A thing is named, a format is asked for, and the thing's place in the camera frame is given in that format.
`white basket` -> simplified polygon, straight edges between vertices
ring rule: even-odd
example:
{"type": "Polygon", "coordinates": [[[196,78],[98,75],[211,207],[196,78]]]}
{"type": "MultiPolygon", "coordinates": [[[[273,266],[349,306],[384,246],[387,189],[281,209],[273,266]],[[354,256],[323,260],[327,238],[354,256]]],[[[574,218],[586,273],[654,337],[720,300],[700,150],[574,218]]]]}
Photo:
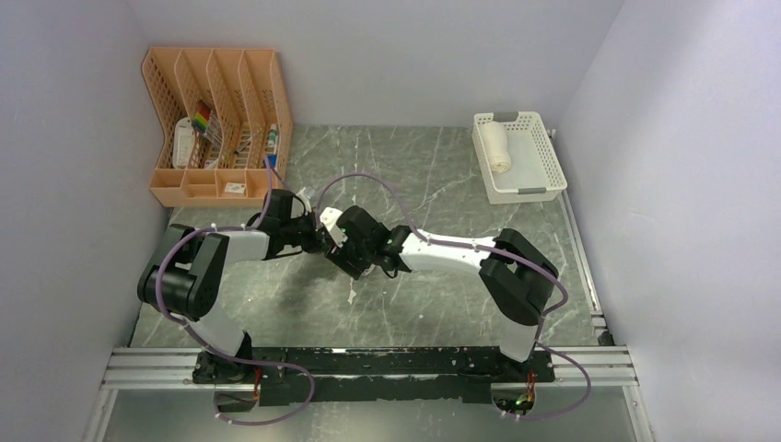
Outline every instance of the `white basket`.
{"type": "Polygon", "coordinates": [[[491,204],[551,201],[566,189],[564,172],[539,113],[478,113],[474,116],[472,141],[491,204]],[[505,173],[494,173],[488,165],[480,133],[487,122],[501,122],[507,130],[512,168],[505,173]]]}

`white wall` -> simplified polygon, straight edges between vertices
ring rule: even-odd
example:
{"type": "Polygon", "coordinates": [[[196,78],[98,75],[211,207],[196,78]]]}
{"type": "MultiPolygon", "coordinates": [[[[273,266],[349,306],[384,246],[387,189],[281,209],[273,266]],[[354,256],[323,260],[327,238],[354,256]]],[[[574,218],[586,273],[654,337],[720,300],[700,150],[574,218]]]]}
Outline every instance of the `white wall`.
{"type": "Polygon", "coordinates": [[[781,5],[627,0],[558,131],[659,441],[781,440],[781,5]]]}
{"type": "Polygon", "coordinates": [[[3,2],[0,440],[77,440],[164,222],[147,42],[119,1],[3,2]]]}
{"type": "Polygon", "coordinates": [[[551,127],[623,0],[128,0],[155,44],[271,46],[294,121],[551,127]]]}

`marble tabletop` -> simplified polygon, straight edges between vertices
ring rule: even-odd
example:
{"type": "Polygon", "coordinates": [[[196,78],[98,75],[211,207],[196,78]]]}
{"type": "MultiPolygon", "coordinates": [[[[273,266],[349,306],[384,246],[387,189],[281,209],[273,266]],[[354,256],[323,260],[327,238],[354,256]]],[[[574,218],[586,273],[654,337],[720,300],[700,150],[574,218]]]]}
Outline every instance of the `marble tabletop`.
{"type": "MultiPolygon", "coordinates": [[[[489,204],[471,129],[296,126],[286,174],[293,189],[319,190],[353,171],[393,184],[414,222],[427,231],[460,237],[493,236],[504,227],[519,231],[556,265],[570,294],[550,315],[542,340],[596,345],[583,269],[561,201],[489,204]]],[[[324,202],[341,210],[358,204],[389,228],[403,224],[392,197],[371,180],[342,180],[324,202]]],[[[258,210],[180,208],[171,222],[237,225],[258,210]]],[[[548,305],[560,298],[555,292],[548,305]]],[[[503,330],[501,313],[477,277],[426,272],[389,279],[376,271],[353,281],[318,255],[232,264],[223,274],[218,302],[256,346],[495,345],[503,330]]],[[[196,344],[143,305],[132,346],[196,344]]]]}

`peach plastic rack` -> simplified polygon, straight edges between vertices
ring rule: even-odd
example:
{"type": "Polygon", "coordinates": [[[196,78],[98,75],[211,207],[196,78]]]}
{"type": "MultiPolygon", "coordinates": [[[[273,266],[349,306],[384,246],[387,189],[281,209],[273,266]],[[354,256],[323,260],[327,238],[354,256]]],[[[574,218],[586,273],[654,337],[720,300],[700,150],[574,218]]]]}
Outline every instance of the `peach plastic rack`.
{"type": "MultiPolygon", "coordinates": [[[[276,155],[284,177],[293,132],[277,52],[153,47],[142,72],[165,137],[149,190],[167,207],[262,205],[268,189],[262,153],[276,155]],[[176,169],[174,126],[194,118],[200,100],[212,109],[211,118],[216,115],[222,143],[199,137],[187,166],[176,169]],[[272,124],[279,133],[269,147],[272,124]],[[216,167],[205,169],[207,161],[216,167]]],[[[276,177],[274,187],[281,187],[276,177]]]]}

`rolled white towel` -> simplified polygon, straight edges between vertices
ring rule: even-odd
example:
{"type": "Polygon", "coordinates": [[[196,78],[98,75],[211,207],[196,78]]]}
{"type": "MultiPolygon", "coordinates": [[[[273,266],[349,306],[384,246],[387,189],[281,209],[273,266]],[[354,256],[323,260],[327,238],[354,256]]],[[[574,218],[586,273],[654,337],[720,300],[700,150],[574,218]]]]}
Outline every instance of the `rolled white towel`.
{"type": "Polygon", "coordinates": [[[512,168],[512,159],[507,152],[507,130],[501,122],[487,122],[480,126],[488,165],[496,173],[505,173],[512,168]]]}

